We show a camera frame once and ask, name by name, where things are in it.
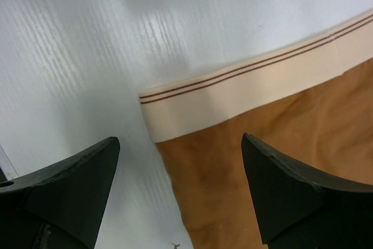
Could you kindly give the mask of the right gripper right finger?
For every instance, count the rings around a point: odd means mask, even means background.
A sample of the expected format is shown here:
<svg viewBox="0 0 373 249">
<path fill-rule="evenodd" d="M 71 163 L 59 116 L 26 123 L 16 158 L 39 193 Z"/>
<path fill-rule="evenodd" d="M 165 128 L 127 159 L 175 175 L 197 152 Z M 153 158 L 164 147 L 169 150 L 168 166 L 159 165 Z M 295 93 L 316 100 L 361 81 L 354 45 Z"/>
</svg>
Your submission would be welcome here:
<svg viewBox="0 0 373 249">
<path fill-rule="evenodd" d="M 268 248 L 372 248 L 372 186 L 287 156 L 244 134 L 242 158 Z"/>
</svg>

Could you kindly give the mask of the brown underwear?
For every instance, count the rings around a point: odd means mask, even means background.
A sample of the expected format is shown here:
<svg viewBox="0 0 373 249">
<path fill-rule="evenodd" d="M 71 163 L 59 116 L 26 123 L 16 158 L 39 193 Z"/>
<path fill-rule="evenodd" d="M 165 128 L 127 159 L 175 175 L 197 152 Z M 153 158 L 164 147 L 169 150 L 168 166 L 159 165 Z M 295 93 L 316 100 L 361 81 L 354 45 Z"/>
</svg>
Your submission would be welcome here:
<svg viewBox="0 0 373 249">
<path fill-rule="evenodd" d="M 372 183 L 372 11 L 139 95 L 194 248 L 262 248 L 241 140 Z"/>
</svg>

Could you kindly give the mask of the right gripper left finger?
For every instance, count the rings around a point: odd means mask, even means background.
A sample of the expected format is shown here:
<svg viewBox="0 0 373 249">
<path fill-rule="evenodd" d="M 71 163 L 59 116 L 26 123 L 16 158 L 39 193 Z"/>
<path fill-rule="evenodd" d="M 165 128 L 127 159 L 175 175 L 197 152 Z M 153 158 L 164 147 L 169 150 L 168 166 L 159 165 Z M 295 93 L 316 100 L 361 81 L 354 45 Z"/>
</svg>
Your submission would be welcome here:
<svg viewBox="0 0 373 249">
<path fill-rule="evenodd" d="M 94 248 L 119 151 L 109 137 L 1 182 L 1 248 Z"/>
</svg>

